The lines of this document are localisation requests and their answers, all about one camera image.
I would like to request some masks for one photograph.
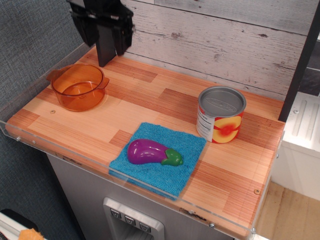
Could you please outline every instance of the screw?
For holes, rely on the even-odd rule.
[[[254,190],[254,194],[259,195],[260,194],[260,190],[259,189],[255,189]]]

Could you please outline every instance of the wooden countertop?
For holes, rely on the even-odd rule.
[[[77,63],[98,66],[96,49]],[[172,201],[108,175],[106,166],[119,155],[142,122],[198,136],[198,96],[215,84],[125,57],[115,57],[102,70],[110,82],[97,107],[83,112],[66,110],[47,87],[8,121],[8,132],[27,144],[245,239],[245,228],[254,227],[283,133],[284,123],[277,121],[283,102],[242,92],[247,107],[239,136],[229,143],[208,142],[180,199]]]

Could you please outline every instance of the blue cloth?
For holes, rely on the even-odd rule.
[[[178,151],[182,155],[183,164],[180,166],[161,165],[160,163],[132,164],[127,158],[129,144],[136,139],[150,139],[168,148]],[[175,200],[186,186],[191,173],[195,169],[199,156],[207,141],[192,134],[174,131],[169,128],[143,122],[133,134],[129,143],[122,149],[120,155],[113,160],[109,167],[109,173],[124,179],[152,192]]]

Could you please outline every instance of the eggplant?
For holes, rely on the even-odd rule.
[[[136,139],[129,144],[127,158],[132,164],[161,163],[179,166],[184,162],[176,150],[150,139]]]

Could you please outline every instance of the pot handle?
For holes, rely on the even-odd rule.
[[[58,79],[62,74],[64,74],[71,66],[67,66],[67,67],[64,67],[64,68],[61,68],[59,70],[55,69],[55,70],[52,70],[48,76],[46,76],[46,79],[50,82]]]
[[[103,77],[103,81],[100,83],[100,85],[97,87],[97,89],[104,89],[108,85],[110,79],[107,77]]]

